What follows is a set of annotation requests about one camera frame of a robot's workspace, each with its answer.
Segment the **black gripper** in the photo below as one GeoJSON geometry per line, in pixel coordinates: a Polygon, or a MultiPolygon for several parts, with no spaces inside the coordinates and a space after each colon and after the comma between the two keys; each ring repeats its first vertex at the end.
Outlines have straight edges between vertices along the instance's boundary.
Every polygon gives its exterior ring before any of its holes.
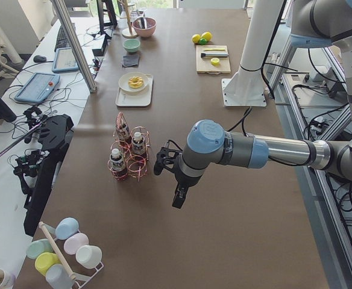
{"type": "Polygon", "coordinates": [[[174,198],[172,201],[172,206],[174,208],[181,209],[186,200],[187,191],[190,187],[191,178],[186,175],[177,176],[177,186],[174,192],[174,198]]]}

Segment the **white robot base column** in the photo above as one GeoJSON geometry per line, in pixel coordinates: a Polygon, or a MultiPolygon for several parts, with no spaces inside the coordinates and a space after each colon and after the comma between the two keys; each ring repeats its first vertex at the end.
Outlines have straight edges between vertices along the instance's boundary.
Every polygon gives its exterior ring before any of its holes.
{"type": "Polygon", "coordinates": [[[264,107],[263,65],[279,26],[286,1],[256,1],[238,71],[222,79],[226,107],[264,107]]]}

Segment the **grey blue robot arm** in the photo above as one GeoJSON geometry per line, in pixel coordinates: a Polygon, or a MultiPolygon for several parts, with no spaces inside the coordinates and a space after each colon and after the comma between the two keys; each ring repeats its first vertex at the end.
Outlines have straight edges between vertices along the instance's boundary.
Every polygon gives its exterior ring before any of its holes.
{"type": "MultiPolygon", "coordinates": [[[[296,1],[291,39],[295,46],[335,45],[341,50],[352,122],[352,1],[296,1]]],[[[325,170],[352,181],[352,140],[306,141],[228,132],[200,120],[187,136],[174,164],[177,187],[173,206],[181,208],[189,187],[210,163],[259,169],[268,160],[325,170]]]]}

